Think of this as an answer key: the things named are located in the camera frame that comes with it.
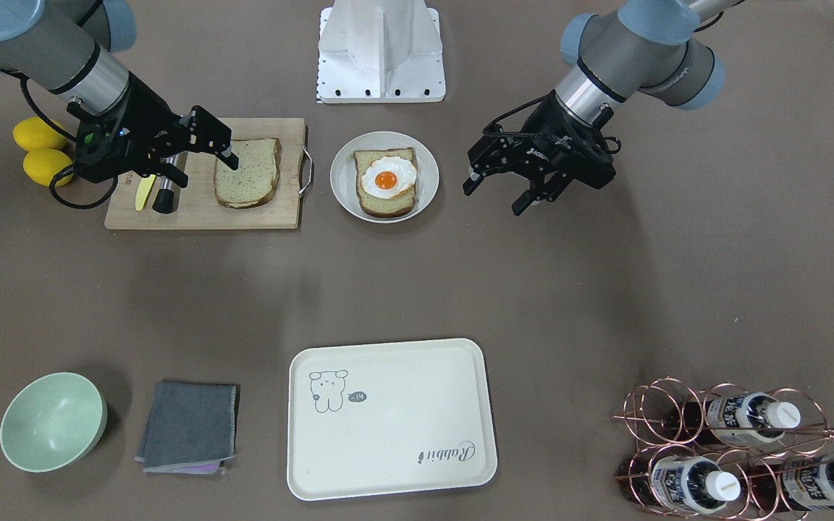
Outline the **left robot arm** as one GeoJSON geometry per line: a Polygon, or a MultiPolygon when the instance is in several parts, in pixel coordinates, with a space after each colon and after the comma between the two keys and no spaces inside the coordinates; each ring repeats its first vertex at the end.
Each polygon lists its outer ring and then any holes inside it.
{"type": "Polygon", "coordinates": [[[519,175],[529,181],[512,204],[521,215],[556,200],[571,182],[606,187],[621,145],[602,128],[632,95],[693,110],[721,92],[723,63],[695,34],[731,7],[732,1],[628,1],[609,14],[576,16],[560,39],[569,73],[527,102],[531,114],[518,131],[504,129],[500,117],[483,129],[468,151],[464,194],[490,176],[519,175]]]}

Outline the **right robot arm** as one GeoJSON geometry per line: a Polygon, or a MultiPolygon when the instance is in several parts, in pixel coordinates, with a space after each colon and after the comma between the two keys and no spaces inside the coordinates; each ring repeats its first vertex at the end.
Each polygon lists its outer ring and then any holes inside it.
{"type": "Polygon", "coordinates": [[[185,115],[112,55],[123,2],[103,5],[80,25],[86,7],[59,1],[0,1],[0,72],[21,73],[59,96],[79,119],[73,171],[89,182],[128,172],[164,176],[179,187],[188,176],[169,159],[208,153],[236,169],[231,129],[202,108],[185,115]]]}

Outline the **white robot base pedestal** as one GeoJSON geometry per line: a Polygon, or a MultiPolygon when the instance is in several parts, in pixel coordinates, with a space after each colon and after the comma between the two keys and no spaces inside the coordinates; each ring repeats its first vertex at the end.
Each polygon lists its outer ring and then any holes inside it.
{"type": "Polygon", "coordinates": [[[320,12],[320,103],[445,99],[440,16],[424,1],[335,1],[320,12]]]}

